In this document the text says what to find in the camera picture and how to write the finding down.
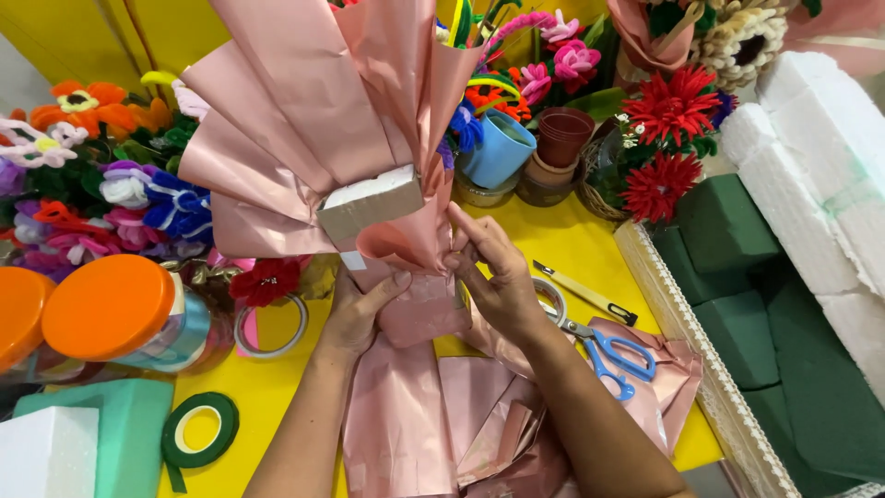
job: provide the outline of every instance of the fingernail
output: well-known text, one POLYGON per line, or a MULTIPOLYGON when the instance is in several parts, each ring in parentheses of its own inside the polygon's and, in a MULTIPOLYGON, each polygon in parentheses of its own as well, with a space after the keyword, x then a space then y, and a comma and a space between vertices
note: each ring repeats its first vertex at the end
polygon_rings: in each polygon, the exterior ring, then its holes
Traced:
POLYGON ((396 282, 396 285, 402 287, 403 285, 408 284, 412 280, 412 274, 407 271, 401 271, 396 275, 393 275, 393 281, 396 282))

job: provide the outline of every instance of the green floral tape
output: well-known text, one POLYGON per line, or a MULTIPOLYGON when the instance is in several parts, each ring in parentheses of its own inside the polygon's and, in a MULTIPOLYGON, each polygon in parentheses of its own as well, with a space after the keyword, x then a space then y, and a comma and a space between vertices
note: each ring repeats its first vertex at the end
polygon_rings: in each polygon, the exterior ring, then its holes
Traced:
POLYGON ((234 401, 222 393, 200 393, 187 398, 166 419, 160 448, 169 481, 175 493, 187 493, 181 469, 204 467, 219 459, 234 442, 240 428, 240 412, 234 401), (208 409, 219 418, 219 429, 209 446, 193 449, 184 442, 184 427, 200 411, 208 409))

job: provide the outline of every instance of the blue scissors handle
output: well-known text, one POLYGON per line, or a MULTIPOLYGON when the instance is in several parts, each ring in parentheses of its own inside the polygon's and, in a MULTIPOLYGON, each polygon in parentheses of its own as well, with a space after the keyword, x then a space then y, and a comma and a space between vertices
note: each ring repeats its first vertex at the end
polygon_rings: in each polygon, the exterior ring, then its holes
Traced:
POLYGON ((645 382, 650 382, 655 377, 655 359, 651 356, 651 353, 644 347, 636 344, 632 340, 618 337, 610 337, 607 338, 602 334, 602 332, 593 329, 593 336, 596 338, 596 342, 599 343, 599 347, 602 348, 603 354, 605 357, 609 359, 615 365, 630 375, 639 378, 645 382), (613 345, 622 345, 629 347, 636 351, 639 355, 643 357, 645 360, 645 366, 636 364, 631 362, 630 360, 624 358, 617 350, 614 349, 613 345))
POLYGON ((596 350, 596 345, 593 344, 592 338, 584 340, 584 348, 587 349, 587 354, 590 355, 590 360, 593 362, 593 371, 596 373, 596 376, 600 379, 602 379, 602 377, 608 377, 620 388, 620 393, 614 397, 615 400, 627 401, 636 394, 636 389, 627 382, 625 376, 616 376, 605 367, 602 358, 599 357, 599 353, 596 350))

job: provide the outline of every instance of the hand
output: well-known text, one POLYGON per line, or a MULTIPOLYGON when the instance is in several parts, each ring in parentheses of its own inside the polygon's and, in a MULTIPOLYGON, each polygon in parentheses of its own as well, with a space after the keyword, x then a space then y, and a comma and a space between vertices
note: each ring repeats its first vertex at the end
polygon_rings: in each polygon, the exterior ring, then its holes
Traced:
POLYGON ((317 348, 331 350, 345 360, 356 361, 372 345, 378 333, 374 326, 375 315, 384 305, 405 292, 411 283, 412 274, 404 271, 382 280, 363 295, 342 263, 335 277, 332 311, 323 326, 317 348))
POLYGON ((491 216, 474 220, 454 202, 448 214, 458 225, 454 248, 461 252, 442 262, 467 286, 483 318, 517 346, 552 324, 538 303, 525 256, 504 229, 491 216), (476 268, 477 261, 489 265, 490 280, 476 268))

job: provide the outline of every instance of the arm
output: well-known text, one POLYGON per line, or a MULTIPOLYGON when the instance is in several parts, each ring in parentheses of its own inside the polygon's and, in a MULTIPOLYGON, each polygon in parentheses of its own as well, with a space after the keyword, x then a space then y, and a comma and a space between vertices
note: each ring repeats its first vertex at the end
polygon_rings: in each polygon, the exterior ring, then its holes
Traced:
POLYGON ((688 485, 538 304, 525 257, 492 218, 474 220, 454 203, 460 253, 445 264, 476 307, 525 354, 572 463, 583 496, 693 498, 688 485), (476 262, 489 265, 489 280, 476 262))
POLYGON ((363 296, 350 272, 344 266, 338 269, 332 311, 243 498, 331 496, 354 366, 372 345, 375 314, 411 282, 410 274, 398 274, 363 296))

